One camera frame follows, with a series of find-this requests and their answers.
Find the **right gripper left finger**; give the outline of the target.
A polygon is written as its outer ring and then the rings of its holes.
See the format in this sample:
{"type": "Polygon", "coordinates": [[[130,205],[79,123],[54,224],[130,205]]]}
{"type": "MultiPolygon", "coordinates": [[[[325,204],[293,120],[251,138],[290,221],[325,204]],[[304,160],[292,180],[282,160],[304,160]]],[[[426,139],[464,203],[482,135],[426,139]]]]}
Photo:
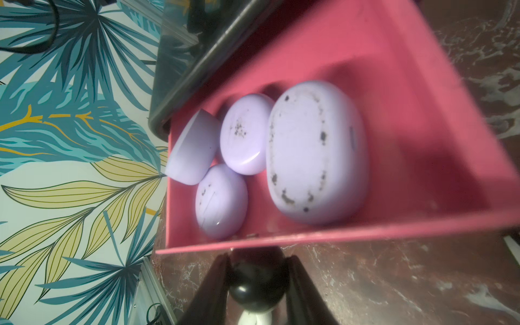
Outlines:
{"type": "Polygon", "coordinates": [[[223,325],[232,267],[229,254],[218,255],[196,291],[188,309],[177,324],[223,325]]]}

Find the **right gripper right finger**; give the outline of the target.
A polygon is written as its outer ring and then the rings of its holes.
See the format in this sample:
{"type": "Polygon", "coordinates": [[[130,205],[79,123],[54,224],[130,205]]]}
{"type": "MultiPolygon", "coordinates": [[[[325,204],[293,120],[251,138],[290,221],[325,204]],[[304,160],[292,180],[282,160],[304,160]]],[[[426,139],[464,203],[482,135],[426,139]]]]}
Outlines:
{"type": "Polygon", "coordinates": [[[339,325],[298,256],[287,258],[287,324],[339,325]]]}

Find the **purple round earphone case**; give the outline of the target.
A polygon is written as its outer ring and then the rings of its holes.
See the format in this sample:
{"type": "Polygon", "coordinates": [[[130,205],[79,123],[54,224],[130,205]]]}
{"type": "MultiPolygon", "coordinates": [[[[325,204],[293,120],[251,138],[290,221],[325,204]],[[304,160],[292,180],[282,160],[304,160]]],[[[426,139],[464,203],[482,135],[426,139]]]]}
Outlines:
{"type": "Polygon", "coordinates": [[[225,164],[211,167],[196,191],[199,228],[214,240],[230,237],[242,227],[247,207],[244,178],[225,164]]]}
{"type": "Polygon", "coordinates": [[[266,168],[269,116],[274,101],[252,93],[231,105],[222,123],[220,150],[223,161],[233,171],[253,176],[266,168]]]}

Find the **purple oval earphone case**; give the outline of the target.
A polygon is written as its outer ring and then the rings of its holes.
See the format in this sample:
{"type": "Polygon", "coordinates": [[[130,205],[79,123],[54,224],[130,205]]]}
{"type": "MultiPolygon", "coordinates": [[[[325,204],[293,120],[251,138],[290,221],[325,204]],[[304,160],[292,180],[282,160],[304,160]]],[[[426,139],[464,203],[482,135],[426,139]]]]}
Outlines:
{"type": "Polygon", "coordinates": [[[212,114],[198,111],[173,146],[165,175],[188,186],[200,183],[219,149],[220,131],[221,123],[212,114]]]}
{"type": "Polygon", "coordinates": [[[326,224],[364,204],[370,163],[353,102],[325,81],[286,90],[268,122],[267,177],[278,210],[298,223],[326,224]]]}

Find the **black drawer cabinet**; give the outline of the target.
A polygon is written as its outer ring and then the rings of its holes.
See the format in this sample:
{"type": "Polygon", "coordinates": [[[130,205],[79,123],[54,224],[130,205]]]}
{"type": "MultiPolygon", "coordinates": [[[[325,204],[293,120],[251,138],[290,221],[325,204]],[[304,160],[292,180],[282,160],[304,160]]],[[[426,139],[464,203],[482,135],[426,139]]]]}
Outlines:
{"type": "Polygon", "coordinates": [[[165,1],[150,131],[162,141],[170,120],[281,1],[165,1]]]}

